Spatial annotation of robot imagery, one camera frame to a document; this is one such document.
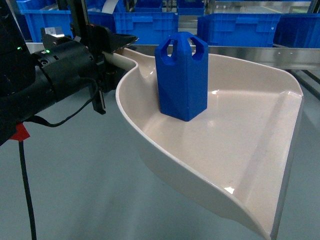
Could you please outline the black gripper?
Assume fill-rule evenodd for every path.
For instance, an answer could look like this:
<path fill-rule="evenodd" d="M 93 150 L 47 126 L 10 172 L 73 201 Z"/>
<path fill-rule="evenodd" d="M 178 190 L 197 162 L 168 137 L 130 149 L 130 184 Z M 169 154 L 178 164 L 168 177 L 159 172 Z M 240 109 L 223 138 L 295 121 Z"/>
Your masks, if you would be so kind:
<path fill-rule="evenodd" d="M 88 87 L 93 109 L 105 114 L 103 93 L 113 90 L 114 86 L 107 81 L 109 63 L 103 53 L 114 53 L 139 38 L 112 33 L 97 24 L 86 25 L 84 29 L 86 38 L 57 37 L 41 29 L 45 49 L 32 55 L 36 63 L 37 104 L 47 108 Z"/>

